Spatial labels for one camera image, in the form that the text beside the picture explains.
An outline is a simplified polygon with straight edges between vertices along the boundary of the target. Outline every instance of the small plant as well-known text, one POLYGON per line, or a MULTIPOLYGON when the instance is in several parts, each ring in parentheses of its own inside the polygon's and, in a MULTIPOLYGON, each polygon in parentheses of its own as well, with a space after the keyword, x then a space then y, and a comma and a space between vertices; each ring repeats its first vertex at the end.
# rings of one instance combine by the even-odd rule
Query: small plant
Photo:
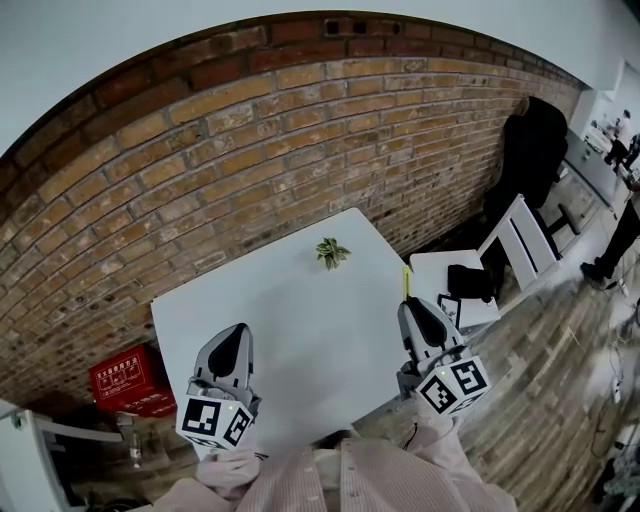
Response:
POLYGON ((347 256, 351 254, 349 249, 340 247, 335 238, 325 238, 324 242, 318 244, 316 251, 318 251, 318 259, 324 258, 327 270, 338 268, 340 262, 346 260, 347 256))

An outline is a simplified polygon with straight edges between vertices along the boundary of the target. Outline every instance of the person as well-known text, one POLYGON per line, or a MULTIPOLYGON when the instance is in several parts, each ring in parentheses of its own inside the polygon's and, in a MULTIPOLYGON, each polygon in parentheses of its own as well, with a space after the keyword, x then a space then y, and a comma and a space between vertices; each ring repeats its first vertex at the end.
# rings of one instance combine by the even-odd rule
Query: person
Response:
POLYGON ((514 499, 484 483, 469 464, 459 423, 414 400, 418 421, 406 451, 381 439, 344 438, 335 447, 306 447, 260 461, 252 442, 245 443, 252 427, 237 451, 211 452, 195 479, 179 480, 141 510, 516 512, 514 499))
POLYGON ((640 182, 630 181, 629 177, 624 180, 633 195, 627 201, 607 249, 593 264, 585 262, 580 266, 585 277, 600 288, 604 286, 605 278, 611 279, 620 258, 640 236, 640 182))
POLYGON ((620 122, 610 128, 614 130, 616 139, 613 141, 611 151, 609 151, 609 154, 604 158, 604 161, 607 165, 615 163, 614 170, 617 171, 618 166, 629 153, 629 147, 631 146, 631 137, 633 136, 631 113, 625 110, 620 122))
POLYGON ((631 144, 629 145, 629 154, 627 155, 627 159, 624 161, 625 168, 630 171, 633 162, 636 161, 640 155, 640 133, 636 133, 631 139, 631 144))

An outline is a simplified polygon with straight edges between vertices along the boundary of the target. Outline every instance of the black shoe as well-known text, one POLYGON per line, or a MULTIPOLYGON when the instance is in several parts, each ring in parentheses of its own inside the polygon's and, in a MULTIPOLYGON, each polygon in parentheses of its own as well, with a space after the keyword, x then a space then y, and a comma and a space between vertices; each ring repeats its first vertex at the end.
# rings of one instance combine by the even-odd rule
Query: black shoe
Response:
POLYGON ((584 274, 585 279, 596 288, 604 288, 604 276, 602 272, 598 270, 598 267, 591 263, 583 263, 580 265, 580 270, 584 274))

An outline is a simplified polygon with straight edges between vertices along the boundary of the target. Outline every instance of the laminate floor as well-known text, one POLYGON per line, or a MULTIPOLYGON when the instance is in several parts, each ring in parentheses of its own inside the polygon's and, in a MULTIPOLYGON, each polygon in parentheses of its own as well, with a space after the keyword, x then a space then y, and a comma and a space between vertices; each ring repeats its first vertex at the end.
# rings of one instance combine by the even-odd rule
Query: laminate floor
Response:
MULTIPOLYGON (((573 202, 584 234, 576 241, 568 228, 559 232, 558 247, 566 252, 552 282, 470 341, 493 389, 465 418, 462 444, 480 475, 510 492, 521 512, 585 510, 618 430, 640 414, 634 401, 638 247, 628 251, 618 269, 629 297, 619 288, 598 291, 586 284, 579 264, 601 254, 616 220, 609 211, 597 211, 576 183, 560 185, 554 193, 573 202), (619 404, 610 400, 616 375, 623 376, 619 404), (596 433, 596 427, 602 432, 596 433)), ((617 211, 625 195, 621 187, 617 211)), ((553 220, 553 208, 543 216, 553 220)), ((507 290, 515 289, 508 279, 506 284, 507 290)), ((400 443, 412 429, 413 417, 413 404, 396 400, 355 428, 363 437, 400 443)), ((92 468, 85 466, 82 476, 76 475, 74 488, 83 494, 91 489, 105 497, 153 500, 176 479, 193 474, 197 461, 172 432, 172 419, 144 420, 138 428, 156 432, 147 450, 154 455, 142 470, 130 467, 126 452, 103 454, 107 458, 95 458, 92 468)))

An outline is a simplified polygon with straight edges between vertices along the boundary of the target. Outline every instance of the chair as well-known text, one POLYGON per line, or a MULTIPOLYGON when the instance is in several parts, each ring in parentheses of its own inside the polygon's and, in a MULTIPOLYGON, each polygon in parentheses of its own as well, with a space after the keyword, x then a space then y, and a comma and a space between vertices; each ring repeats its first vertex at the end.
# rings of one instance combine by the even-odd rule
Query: chair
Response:
POLYGON ((516 196, 478 250, 411 255, 410 262, 415 275, 415 295, 436 304, 439 295, 448 294, 449 265, 482 269, 480 258, 496 239, 500 241, 513 268, 520 294, 500 309, 495 299, 492 299, 489 304, 481 299, 462 299, 460 328, 500 319, 502 315, 545 284, 559 264, 521 194, 516 196))
POLYGON ((489 226, 494 226, 514 198, 522 194, 558 258, 552 235, 569 226, 577 236, 578 223, 563 204, 558 205, 559 219, 549 227, 536 210, 547 200, 553 182, 558 181, 558 169, 567 152, 566 135, 564 114, 546 101, 530 96, 526 112, 509 116, 504 125, 502 173, 498 183, 485 194, 483 206, 489 226))
POLYGON ((38 417, 32 411, 16 409, 10 416, 0 419, 0 510, 86 510, 84 506, 70 503, 56 471, 52 453, 64 451, 64 447, 57 443, 55 436, 122 442, 119 433, 60 425, 38 417))

